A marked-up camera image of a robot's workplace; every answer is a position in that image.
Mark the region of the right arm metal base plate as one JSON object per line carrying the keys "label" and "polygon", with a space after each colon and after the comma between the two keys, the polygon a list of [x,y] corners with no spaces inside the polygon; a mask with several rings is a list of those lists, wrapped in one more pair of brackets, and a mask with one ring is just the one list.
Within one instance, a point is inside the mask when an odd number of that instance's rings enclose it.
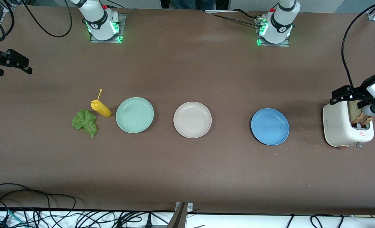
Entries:
{"label": "right arm metal base plate", "polygon": [[96,23],[87,22],[90,43],[122,43],[125,31],[126,13],[111,11],[99,29]]}

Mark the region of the beige round plate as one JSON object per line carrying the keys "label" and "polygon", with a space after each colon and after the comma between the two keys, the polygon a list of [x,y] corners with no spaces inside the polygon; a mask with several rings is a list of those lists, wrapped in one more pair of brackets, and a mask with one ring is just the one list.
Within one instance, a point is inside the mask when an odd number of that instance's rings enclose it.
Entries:
{"label": "beige round plate", "polygon": [[204,136],[212,125],[209,109],[199,102],[186,102],[173,115],[173,125],[183,137],[196,139]]}

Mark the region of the green lettuce leaf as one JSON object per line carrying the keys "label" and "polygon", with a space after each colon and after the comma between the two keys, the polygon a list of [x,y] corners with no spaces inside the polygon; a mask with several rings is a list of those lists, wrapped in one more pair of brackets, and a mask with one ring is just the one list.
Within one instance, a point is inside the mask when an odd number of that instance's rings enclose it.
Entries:
{"label": "green lettuce leaf", "polygon": [[95,124],[96,116],[89,110],[83,109],[76,113],[72,118],[71,125],[74,129],[83,129],[87,134],[94,138],[97,133],[97,125]]}

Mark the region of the blue round plate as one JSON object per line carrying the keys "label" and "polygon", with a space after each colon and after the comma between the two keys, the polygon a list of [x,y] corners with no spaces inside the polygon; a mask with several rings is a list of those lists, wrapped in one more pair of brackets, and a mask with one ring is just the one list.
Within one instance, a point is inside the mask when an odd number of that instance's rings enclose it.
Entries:
{"label": "blue round plate", "polygon": [[272,108],[260,109],[254,113],[250,128],[254,137],[268,146],[284,143],[290,134],[290,125],[286,117]]}

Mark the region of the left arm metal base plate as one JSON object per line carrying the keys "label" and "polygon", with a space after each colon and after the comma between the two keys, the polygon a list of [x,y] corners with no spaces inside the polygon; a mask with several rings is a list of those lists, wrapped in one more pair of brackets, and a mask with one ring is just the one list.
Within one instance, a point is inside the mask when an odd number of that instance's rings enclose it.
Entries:
{"label": "left arm metal base plate", "polygon": [[288,37],[282,42],[278,44],[270,43],[264,38],[265,32],[267,32],[267,29],[269,28],[267,19],[262,19],[261,17],[257,17],[254,19],[256,28],[256,41],[257,46],[268,46],[268,47],[289,47],[290,42]]}

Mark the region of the person in blue jeans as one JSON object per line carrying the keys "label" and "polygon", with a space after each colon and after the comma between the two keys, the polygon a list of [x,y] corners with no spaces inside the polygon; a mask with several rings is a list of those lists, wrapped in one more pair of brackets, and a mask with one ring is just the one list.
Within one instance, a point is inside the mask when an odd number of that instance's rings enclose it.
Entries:
{"label": "person in blue jeans", "polygon": [[173,0],[176,9],[212,10],[216,0]]}

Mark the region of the toasted brown bread slice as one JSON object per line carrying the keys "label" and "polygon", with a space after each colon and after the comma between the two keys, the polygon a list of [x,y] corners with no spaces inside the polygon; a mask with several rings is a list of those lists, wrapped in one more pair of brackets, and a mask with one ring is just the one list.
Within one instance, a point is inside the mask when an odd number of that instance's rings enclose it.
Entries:
{"label": "toasted brown bread slice", "polygon": [[361,126],[366,126],[368,123],[370,123],[374,119],[373,113],[371,112],[370,109],[362,109],[361,117],[362,117],[360,121]]}
{"label": "toasted brown bread slice", "polygon": [[360,100],[348,101],[348,112],[351,124],[361,123],[366,117],[362,109],[358,108]]}

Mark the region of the yellow mustard squeeze bottle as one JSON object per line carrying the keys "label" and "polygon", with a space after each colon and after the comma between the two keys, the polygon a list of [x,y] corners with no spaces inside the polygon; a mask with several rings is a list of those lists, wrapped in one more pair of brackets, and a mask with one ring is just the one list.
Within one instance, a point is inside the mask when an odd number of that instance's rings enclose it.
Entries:
{"label": "yellow mustard squeeze bottle", "polygon": [[103,117],[109,118],[112,115],[112,111],[100,101],[100,95],[102,91],[103,90],[100,89],[97,99],[91,101],[91,108]]}

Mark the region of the mint green round plate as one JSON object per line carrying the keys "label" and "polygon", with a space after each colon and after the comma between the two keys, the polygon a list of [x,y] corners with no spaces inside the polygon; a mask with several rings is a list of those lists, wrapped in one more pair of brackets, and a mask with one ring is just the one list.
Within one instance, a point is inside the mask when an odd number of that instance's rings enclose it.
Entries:
{"label": "mint green round plate", "polygon": [[116,111],[118,127],[127,133],[141,133],[148,129],[154,119],[152,104],[142,97],[123,101]]}

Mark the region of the white two-slot toaster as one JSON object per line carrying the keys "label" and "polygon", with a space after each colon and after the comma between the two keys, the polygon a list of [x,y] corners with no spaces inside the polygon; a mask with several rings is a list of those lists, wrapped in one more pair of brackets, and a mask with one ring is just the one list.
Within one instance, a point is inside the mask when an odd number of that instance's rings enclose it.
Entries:
{"label": "white two-slot toaster", "polygon": [[360,123],[351,124],[348,101],[325,105],[322,117],[325,141],[330,146],[342,149],[351,146],[361,148],[374,137],[372,121],[366,126],[361,126]]}

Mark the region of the grey metal table bracket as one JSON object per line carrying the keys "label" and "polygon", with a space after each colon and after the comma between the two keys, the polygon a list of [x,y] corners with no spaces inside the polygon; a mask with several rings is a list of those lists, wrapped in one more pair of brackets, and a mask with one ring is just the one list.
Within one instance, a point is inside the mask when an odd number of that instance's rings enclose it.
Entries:
{"label": "grey metal table bracket", "polygon": [[175,212],[166,228],[186,228],[187,215],[192,211],[193,202],[176,202]]}

